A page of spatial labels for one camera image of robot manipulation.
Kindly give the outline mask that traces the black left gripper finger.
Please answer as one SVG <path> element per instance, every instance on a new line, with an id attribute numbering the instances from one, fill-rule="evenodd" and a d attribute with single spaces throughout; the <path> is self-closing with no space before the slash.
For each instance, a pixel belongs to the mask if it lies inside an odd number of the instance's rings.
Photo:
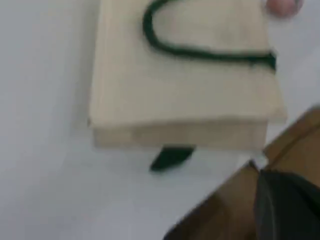
<path id="1" fill-rule="evenodd" d="M 295 173 L 260 171 L 254 222 L 259 240 L 318 240 L 320 188 Z"/>

